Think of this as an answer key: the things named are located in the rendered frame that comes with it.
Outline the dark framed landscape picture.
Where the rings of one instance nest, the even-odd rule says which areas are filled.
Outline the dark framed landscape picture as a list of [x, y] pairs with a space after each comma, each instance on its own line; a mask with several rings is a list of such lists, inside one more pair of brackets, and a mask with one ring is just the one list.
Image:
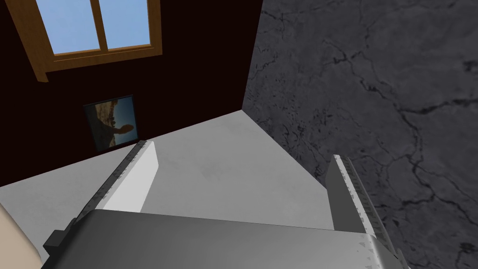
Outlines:
[[86, 104], [83, 109], [98, 152], [139, 139], [133, 95]]

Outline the beige rounded object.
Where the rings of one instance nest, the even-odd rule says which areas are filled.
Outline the beige rounded object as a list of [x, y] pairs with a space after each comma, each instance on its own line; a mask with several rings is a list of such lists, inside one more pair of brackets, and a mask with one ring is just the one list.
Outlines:
[[0, 269], [41, 269], [41, 257], [13, 217], [0, 204]]

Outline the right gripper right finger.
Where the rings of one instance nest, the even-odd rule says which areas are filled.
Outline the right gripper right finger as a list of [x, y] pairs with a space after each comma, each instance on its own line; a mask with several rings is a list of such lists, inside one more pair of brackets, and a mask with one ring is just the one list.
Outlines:
[[391, 239], [350, 158], [333, 155], [325, 185], [335, 230], [370, 234], [395, 254]]

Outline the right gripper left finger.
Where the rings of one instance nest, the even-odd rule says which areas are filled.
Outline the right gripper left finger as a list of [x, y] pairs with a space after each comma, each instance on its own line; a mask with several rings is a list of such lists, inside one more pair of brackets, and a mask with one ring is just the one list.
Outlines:
[[81, 210], [140, 212], [158, 171], [154, 141], [139, 141]]

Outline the wooden framed window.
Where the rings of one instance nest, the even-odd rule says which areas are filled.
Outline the wooden framed window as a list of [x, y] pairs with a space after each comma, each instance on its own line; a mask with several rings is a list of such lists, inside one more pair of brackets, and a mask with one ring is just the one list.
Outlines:
[[160, 0], [4, 0], [36, 79], [162, 54]]

